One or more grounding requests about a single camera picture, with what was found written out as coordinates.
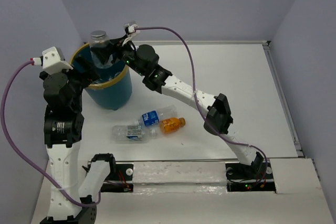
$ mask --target silver lid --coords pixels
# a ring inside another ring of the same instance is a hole
[[[91,38],[94,40],[104,39],[106,37],[106,32],[103,30],[93,31],[91,34]]]

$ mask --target transparent container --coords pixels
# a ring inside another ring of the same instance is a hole
[[[109,43],[109,40],[110,40],[110,38],[106,35],[106,32],[103,30],[93,31],[90,34],[90,37],[91,37],[89,41],[90,48],[91,47],[105,47]],[[112,63],[111,63],[113,59],[112,55],[110,55],[110,58],[106,64],[102,64],[100,60],[98,59],[98,57],[93,52],[91,52],[91,55],[92,55],[92,61],[97,68],[106,69],[112,66]]]
[[[160,130],[163,134],[175,132],[183,126],[185,126],[184,118],[169,118],[160,122]]]
[[[151,126],[159,124],[160,121],[177,116],[177,110],[174,105],[170,105],[158,110],[153,110],[143,114],[139,119],[134,121],[135,125]]]
[[[112,128],[116,141],[146,141],[157,137],[156,130],[142,125],[117,125]]]

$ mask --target robotic arm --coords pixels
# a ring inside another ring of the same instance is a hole
[[[91,48],[91,51],[102,63],[107,63],[111,55],[113,62],[125,62],[139,75],[144,76],[143,83],[150,90],[174,97],[195,109],[199,107],[208,121],[204,123],[207,132],[227,134],[233,118],[226,96],[196,90],[196,104],[193,88],[158,64],[159,56],[153,47],[140,45],[138,49],[135,48],[131,41],[134,34],[138,33],[135,32],[134,25],[127,26],[125,30],[124,37],[112,39],[105,48]],[[85,181],[80,187],[78,185],[77,159],[84,121],[81,114],[81,94],[99,76],[94,66],[81,57],[77,57],[75,61],[82,71],[73,68],[64,61],[61,51],[55,47],[45,50],[43,56],[34,58],[33,61],[44,70],[40,78],[44,81],[44,98],[48,103],[44,126],[45,144],[51,175],[61,185],[61,188],[51,186],[48,217],[41,223],[94,223],[96,206],[92,203],[99,202],[101,185],[109,174],[116,171],[116,161],[112,154],[98,154],[91,160]],[[231,141],[232,144],[227,144],[236,154],[241,165],[240,170],[250,178],[257,177],[264,158],[247,145],[235,145],[235,138]],[[72,198],[71,202],[62,190]]]

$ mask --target gray wall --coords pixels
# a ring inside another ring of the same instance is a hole
[[[304,153],[336,220],[336,0],[296,0],[271,44]]]
[[[123,23],[169,26],[187,40],[270,40],[294,0],[62,0],[79,34],[104,29],[123,35]],[[143,32],[139,40],[177,40]]]
[[[0,0],[0,93],[23,62],[44,49],[59,46],[65,55],[81,44],[61,0]],[[38,165],[45,167],[43,100],[39,67],[27,67],[13,83],[6,118],[13,140]],[[0,222],[30,223],[42,177],[12,151],[0,131]]]

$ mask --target orange bottle cap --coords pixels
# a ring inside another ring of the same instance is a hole
[[[181,127],[185,126],[185,119],[184,118],[179,118],[179,119],[180,119]]]

